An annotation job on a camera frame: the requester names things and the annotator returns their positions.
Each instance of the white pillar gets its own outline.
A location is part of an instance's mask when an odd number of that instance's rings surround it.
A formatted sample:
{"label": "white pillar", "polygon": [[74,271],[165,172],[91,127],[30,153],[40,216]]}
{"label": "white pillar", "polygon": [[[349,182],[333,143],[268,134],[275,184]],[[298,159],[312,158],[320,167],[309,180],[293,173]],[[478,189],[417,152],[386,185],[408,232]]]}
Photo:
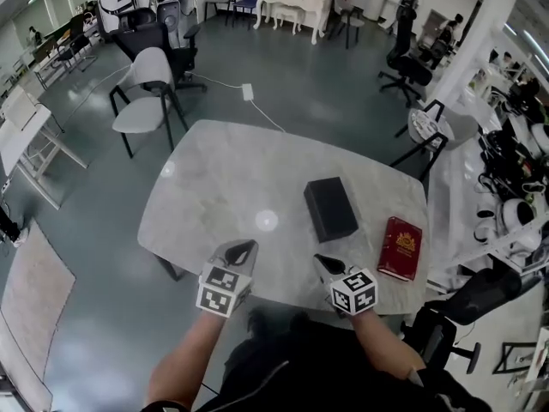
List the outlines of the white pillar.
{"label": "white pillar", "polygon": [[45,10],[48,11],[48,16],[50,17],[51,25],[54,29],[57,29],[59,27],[59,21],[57,19],[57,14],[55,13],[55,9],[53,8],[53,1],[52,0],[44,0],[45,2]]}
{"label": "white pillar", "polygon": [[494,47],[492,31],[501,31],[516,0],[484,0],[465,41],[455,55],[430,99],[453,105],[479,68],[477,59],[488,62]]}

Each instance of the rug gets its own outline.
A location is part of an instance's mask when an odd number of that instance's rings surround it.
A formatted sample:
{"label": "rug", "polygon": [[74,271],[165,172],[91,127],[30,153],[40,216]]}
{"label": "rug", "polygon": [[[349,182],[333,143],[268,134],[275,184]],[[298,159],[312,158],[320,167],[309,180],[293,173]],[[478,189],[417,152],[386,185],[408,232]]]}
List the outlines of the rug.
{"label": "rug", "polygon": [[74,275],[33,221],[28,240],[9,270],[0,311],[19,349],[40,380]]}

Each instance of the red book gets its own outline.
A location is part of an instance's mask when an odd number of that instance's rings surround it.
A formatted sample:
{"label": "red book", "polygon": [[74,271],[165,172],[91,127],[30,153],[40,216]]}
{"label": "red book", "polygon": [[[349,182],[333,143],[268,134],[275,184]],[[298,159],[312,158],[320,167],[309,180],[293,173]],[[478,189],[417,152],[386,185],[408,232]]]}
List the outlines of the red book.
{"label": "red book", "polygon": [[420,248],[421,229],[395,216],[390,217],[377,271],[403,281],[413,281]]}

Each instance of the gray floor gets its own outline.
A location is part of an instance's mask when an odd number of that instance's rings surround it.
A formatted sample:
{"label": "gray floor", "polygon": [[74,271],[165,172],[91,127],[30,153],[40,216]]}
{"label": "gray floor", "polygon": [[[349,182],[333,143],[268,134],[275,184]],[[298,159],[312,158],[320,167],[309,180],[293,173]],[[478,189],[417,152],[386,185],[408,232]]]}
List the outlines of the gray floor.
{"label": "gray floor", "polygon": [[[379,70],[393,40],[375,25],[362,29],[358,46],[345,50],[344,39],[313,46],[310,32],[293,37],[289,29],[244,24],[227,28],[209,21],[198,35],[196,73],[240,85],[253,85],[256,103],[288,132],[347,148],[389,163],[412,147],[407,136],[394,133],[406,123],[401,95],[378,92]],[[65,123],[72,110],[102,78],[129,63],[114,45],[100,46],[99,59],[55,84],[40,100]],[[175,346],[198,313],[194,307],[196,278],[169,279],[153,255],[137,244],[137,229],[148,195],[169,155],[164,130],[132,137],[136,157],[130,160],[122,140],[112,131],[108,92],[117,76],[98,88],[66,123],[62,138],[85,161],[83,170],[59,155],[46,182],[63,202],[56,211],[19,175],[6,200],[17,218],[34,218],[76,276],[59,329],[54,337],[45,382],[54,409],[70,411],[135,411],[142,406],[154,365]],[[209,91],[180,92],[189,124],[219,119],[273,128],[240,90],[208,82]],[[172,121],[176,141],[184,131]],[[419,174],[425,159],[417,156],[402,170]],[[13,248],[0,258],[0,288]],[[246,313],[266,306],[282,325],[295,312],[250,298],[227,324],[205,382],[219,389],[223,363],[246,337]],[[314,318],[337,323],[332,313]],[[201,399],[208,393],[201,393]]]}

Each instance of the white stool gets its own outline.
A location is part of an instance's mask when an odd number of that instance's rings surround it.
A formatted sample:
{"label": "white stool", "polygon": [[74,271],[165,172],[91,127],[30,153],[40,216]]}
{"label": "white stool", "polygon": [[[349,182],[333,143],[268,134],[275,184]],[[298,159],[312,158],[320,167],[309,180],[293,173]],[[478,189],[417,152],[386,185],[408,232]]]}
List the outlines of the white stool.
{"label": "white stool", "polygon": [[281,20],[281,26],[284,24],[286,18],[293,18],[293,34],[295,35],[296,28],[301,32],[301,24],[305,20],[305,11],[296,6],[287,6],[285,4],[277,3],[273,10],[273,29],[278,27],[278,20]]}

